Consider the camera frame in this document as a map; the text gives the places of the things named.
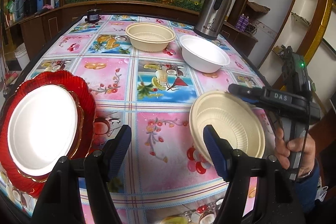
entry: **white bowl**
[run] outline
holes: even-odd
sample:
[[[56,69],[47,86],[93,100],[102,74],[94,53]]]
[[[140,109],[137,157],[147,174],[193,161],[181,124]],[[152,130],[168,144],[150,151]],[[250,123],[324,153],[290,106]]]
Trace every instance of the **white bowl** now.
[[[230,63],[226,52],[208,40],[186,34],[181,36],[180,42],[183,59],[196,70],[213,73]]]
[[[156,23],[134,23],[125,32],[133,47],[144,52],[162,51],[175,39],[175,33],[171,29]]]
[[[77,120],[76,103],[60,86],[44,85],[29,92],[8,125],[8,148],[16,166],[31,176],[50,173],[68,154]]]
[[[211,124],[218,136],[233,149],[250,157],[261,158],[265,150],[265,135],[257,116],[243,100],[223,91],[209,91],[193,103],[189,114],[191,135],[197,150],[212,164],[203,140],[204,127]]]

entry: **tile pattern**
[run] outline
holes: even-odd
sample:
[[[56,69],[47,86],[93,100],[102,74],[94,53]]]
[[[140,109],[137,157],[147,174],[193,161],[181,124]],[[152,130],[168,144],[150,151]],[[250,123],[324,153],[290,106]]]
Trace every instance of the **tile pattern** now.
[[[125,28],[135,22],[166,25],[175,31],[176,40],[162,52],[139,51],[125,34]],[[168,208],[170,215],[179,214],[181,204],[189,203],[189,208],[214,204],[227,189],[227,183],[194,148],[188,124],[190,107],[204,92],[227,90],[232,83],[263,84],[221,35],[214,43],[227,52],[231,64],[215,73],[190,68],[182,58],[179,39],[183,34],[196,35],[192,29],[149,17],[105,15],[96,24],[82,19],[55,42],[27,77],[65,69],[85,79],[97,105],[94,148],[102,148],[123,124],[132,128],[133,139],[122,168],[108,184],[123,223],[150,223],[147,217],[162,213],[162,208]],[[263,110],[254,111],[264,129],[272,130]],[[0,189],[6,193],[13,186],[2,180]],[[79,182],[86,221],[93,224],[85,181]],[[34,202],[23,210],[31,215]],[[247,212],[252,207],[248,199]]]

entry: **white plate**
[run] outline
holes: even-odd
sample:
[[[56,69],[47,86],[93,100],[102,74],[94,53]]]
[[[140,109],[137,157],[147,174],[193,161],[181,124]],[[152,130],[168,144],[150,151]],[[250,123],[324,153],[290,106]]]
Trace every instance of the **white plate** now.
[[[50,173],[69,152],[77,120],[76,103],[60,86],[45,85],[29,92],[8,125],[8,148],[16,166],[31,176]]]
[[[259,119],[243,100],[223,91],[201,95],[192,105],[189,115],[190,131],[195,145],[212,164],[203,140],[203,129],[211,124],[218,136],[227,139],[233,149],[248,156],[261,158],[265,150],[265,135]]]
[[[196,70],[213,73],[230,63],[227,53],[208,40],[186,34],[180,42],[183,59]]]

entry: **white bucket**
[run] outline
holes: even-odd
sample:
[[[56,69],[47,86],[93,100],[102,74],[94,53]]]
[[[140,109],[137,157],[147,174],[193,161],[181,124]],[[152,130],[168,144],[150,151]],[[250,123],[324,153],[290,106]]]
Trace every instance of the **white bucket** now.
[[[30,62],[26,50],[26,45],[22,43],[20,46],[16,48],[14,54],[20,64],[21,69],[23,70],[26,67],[26,65],[28,65],[28,63]]]

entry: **sleeve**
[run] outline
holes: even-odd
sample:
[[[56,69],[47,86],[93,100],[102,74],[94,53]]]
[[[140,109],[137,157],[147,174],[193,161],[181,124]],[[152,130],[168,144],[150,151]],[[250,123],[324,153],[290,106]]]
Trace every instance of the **sleeve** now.
[[[315,197],[317,192],[317,184],[320,177],[319,163],[315,160],[315,166],[309,178],[302,182],[297,182],[295,185],[295,192],[299,198],[303,212],[309,213],[315,206]]]

